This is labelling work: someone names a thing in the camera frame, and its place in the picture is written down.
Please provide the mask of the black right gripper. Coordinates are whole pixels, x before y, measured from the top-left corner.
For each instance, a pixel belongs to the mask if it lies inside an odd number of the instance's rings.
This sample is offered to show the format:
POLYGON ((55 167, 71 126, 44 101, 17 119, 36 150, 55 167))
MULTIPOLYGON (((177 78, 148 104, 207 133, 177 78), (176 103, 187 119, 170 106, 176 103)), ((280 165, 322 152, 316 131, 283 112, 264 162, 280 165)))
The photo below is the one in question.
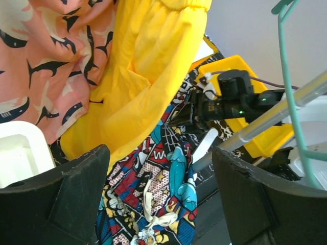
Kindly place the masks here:
POLYGON ((169 122, 168 126, 192 125, 207 128, 209 121, 220 119, 218 114, 220 97, 212 89, 192 90, 188 104, 185 105, 169 122))

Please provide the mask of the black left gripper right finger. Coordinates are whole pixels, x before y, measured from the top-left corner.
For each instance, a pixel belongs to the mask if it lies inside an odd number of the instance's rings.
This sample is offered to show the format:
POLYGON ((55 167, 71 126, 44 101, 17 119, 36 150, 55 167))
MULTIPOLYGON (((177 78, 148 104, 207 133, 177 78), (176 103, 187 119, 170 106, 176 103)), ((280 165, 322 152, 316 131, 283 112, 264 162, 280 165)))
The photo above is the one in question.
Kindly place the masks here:
POLYGON ((232 244, 326 244, 326 191, 291 182, 213 149, 232 244))

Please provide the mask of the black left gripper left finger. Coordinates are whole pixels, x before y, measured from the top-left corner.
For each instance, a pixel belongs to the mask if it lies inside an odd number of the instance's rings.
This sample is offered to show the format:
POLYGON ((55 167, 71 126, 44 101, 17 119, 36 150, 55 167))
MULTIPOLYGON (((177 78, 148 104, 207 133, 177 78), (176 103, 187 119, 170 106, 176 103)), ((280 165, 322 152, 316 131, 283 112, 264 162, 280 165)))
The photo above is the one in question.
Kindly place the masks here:
POLYGON ((1 244, 95 244, 110 159, 104 144, 1 189, 1 244))

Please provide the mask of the yellow shorts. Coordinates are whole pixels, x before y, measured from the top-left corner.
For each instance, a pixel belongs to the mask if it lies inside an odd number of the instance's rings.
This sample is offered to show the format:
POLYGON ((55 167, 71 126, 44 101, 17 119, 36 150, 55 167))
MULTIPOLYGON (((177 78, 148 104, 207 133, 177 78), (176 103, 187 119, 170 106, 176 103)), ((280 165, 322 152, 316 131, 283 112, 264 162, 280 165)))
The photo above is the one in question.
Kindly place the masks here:
POLYGON ((203 39, 211 1, 118 1, 109 63, 88 112, 60 139, 70 160, 104 144, 110 163, 151 133, 203 39))

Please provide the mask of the comic print shorts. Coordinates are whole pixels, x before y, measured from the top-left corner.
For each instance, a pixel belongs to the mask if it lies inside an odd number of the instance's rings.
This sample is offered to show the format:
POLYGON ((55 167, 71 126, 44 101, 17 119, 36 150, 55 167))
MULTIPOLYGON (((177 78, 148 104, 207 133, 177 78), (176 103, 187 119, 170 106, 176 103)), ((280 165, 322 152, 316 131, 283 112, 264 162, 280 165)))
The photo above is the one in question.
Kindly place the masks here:
POLYGON ((150 135, 109 172, 95 224, 98 244, 191 244, 197 194, 195 134, 168 123, 187 102, 186 77, 150 135))

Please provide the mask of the teal plastic hanger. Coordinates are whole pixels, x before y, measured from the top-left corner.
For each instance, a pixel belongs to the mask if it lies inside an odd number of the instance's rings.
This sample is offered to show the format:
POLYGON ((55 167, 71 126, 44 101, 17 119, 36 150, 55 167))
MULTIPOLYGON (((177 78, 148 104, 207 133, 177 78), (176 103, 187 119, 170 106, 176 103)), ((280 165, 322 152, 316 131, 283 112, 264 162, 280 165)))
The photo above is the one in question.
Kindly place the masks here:
POLYGON ((302 163, 303 172, 305 174, 305 180, 307 183, 314 188, 323 189, 323 186, 318 182, 314 175, 313 168, 311 166, 311 159, 326 161, 326 153, 315 152, 308 150, 302 127, 300 125, 299 117, 297 114, 297 108, 293 89, 291 85, 291 77, 288 67, 288 59, 286 52, 286 43, 284 37, 284 22, 288 19, 293 9, 296 7, 298 1, 279 1, 271 10, 273 15, 277 15, 277 27, 278 27, 278 43, 279 53, 281 58, 283 82, 286 93, 286 100, 288 103, 288 110, 291 117, 292 127, 297 143, 299 158, 302 163))

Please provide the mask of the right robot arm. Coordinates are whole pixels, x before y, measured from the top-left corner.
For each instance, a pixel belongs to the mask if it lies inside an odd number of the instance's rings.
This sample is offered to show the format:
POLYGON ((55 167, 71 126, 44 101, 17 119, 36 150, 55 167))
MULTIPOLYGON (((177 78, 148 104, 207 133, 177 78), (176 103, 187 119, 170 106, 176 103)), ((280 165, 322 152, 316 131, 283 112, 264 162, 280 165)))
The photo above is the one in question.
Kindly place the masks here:
POLYGON ((193 92, 169 125, 192 126, 204 130, 208 121, 244 118, 248 126, 225 144, 225 148, 232 151, 290 117, 305 177, 310 185, 320 188, 321 184, 315 177, 310 161, 326 161, 326 153, 314 152, 307 147, 299 113, 310 102, 326 94, 326 72, 296 90, 291 86, 289 75, 283 75, 283 89, 255 93, 250 82, 252 77, 247 71, 224 71, 217 77, 221 95, 210 99, 206 96, 206 90, 193 92))

